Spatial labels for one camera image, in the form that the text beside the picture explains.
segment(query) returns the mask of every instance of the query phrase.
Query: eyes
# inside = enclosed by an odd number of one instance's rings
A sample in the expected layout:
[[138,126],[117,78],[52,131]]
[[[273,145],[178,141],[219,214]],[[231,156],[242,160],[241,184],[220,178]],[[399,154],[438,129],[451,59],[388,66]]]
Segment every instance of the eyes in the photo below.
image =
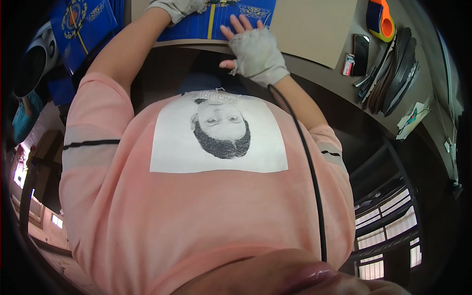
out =
[[[229,120],[230,120],[231,122],[236,122],[236,121],[239,120],[239,117],[233,116],[233,117],[230,117]],[[216,122],[219,122],[219,119],[212,118],[212,119],[208,119],[207,122],[208,122],[208,123],[216,123]]]

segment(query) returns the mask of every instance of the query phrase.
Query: printed portrait on shirt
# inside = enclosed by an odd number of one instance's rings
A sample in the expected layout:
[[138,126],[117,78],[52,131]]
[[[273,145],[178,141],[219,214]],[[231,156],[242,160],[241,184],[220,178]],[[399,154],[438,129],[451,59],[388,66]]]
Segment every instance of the printed portrait on shirt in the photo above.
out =
[[159,113],[150,172],[287,169],[282,134],[261,99],[221,91],[192,92]]
[[191,127],[200,146],[220,159],[245,156],[251,130],[236,105],[202,98],[194,102],[198,110],[192,115]]

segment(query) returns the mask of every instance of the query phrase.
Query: smartphone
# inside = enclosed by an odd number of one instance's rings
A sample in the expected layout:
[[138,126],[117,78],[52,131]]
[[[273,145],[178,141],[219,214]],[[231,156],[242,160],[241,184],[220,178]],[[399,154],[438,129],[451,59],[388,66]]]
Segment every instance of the smartphone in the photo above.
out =
[[352,76],[364,76],[367,72],[367,59],[369,58],[369,38],[364,35],[354,35],[354,67]]

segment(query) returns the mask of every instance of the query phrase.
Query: fingers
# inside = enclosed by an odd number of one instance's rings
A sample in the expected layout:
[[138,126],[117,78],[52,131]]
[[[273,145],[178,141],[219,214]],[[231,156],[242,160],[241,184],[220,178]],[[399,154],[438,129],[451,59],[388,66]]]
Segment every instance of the fingers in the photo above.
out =
[[240,14],[239,15],[239,20],[241,21],[241,24],[243,24],[244,29],[246,29],[246,31],[251,31],[251,30],[254,29],[252,24],[249,22],[249,19],[247,19],[246,16]]
[[244,29],[243,25],[239,22],[239,20],[237,19],[237,17],[234,14],[232,14],[230,16],[229,21],[233,25],[233,27],[236,30],[237,34],[246,32],[246,29]]
[[264,23],[263,23],[261,20],[258,20],[258,21],[257,21],[257,28],[258,28],[259,30],[261,30],[261,29],[264,28]]
[[221,30],[221,32],[223,33],[223,35],[226,37],[226,39],[228,40],[233,40],[233,38],[235,37],[234,33],[231,31],[230,28],[224,26],[224,25],[221,25],[219,27],[219,29]]
[[220,68],[227,68],[227,69],[234,69],[236,67],[235,62],[233,60],[224,60],[219,64]]

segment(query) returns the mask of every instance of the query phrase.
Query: orange tape dispenser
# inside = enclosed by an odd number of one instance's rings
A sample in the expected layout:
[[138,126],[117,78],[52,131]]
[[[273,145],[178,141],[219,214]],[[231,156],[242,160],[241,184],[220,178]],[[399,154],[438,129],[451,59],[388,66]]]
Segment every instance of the orange tape dispenser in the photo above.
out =
[[385,42],[393,40],[395,24],[386,0],[369,0],[365,20],[372,35]]

